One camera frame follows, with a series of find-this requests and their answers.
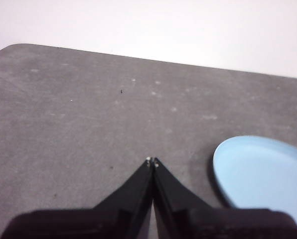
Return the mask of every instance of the gray mat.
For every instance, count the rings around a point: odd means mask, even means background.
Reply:
[[[147,156],[222,207],[211,156],[243,134],[297,146],[297,79],[9,46],[0,51],[0,234],[23,212],[93,207]]]

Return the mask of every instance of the white wall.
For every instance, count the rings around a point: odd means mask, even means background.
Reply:
[[[297,0],[0,0],[15,43],[297,77]]]

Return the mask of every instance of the metal pin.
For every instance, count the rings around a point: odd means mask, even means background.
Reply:
[[[154,160],[154,166],[155,166],[155,168],[157,168],[159,166],[159,164],[157,163],[156,160]]]
[[[150,167],[150,159],[151,159],[151,157],[147,157],[147,167],[148,168]]]

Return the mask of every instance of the light blue plate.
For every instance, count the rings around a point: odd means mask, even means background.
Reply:
[[[282,211],[297,223],[296,147],[264,137],[233,137],[217,147],[213,165],[232,207]]]

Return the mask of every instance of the white speck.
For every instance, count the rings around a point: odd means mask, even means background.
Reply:
[[[208,115],[208,116],[202,116],[203,120],[216,120],[218,117],[216,115]]]
[[[274,127],[280,130],[291,129],[290,125],[276,125]]]

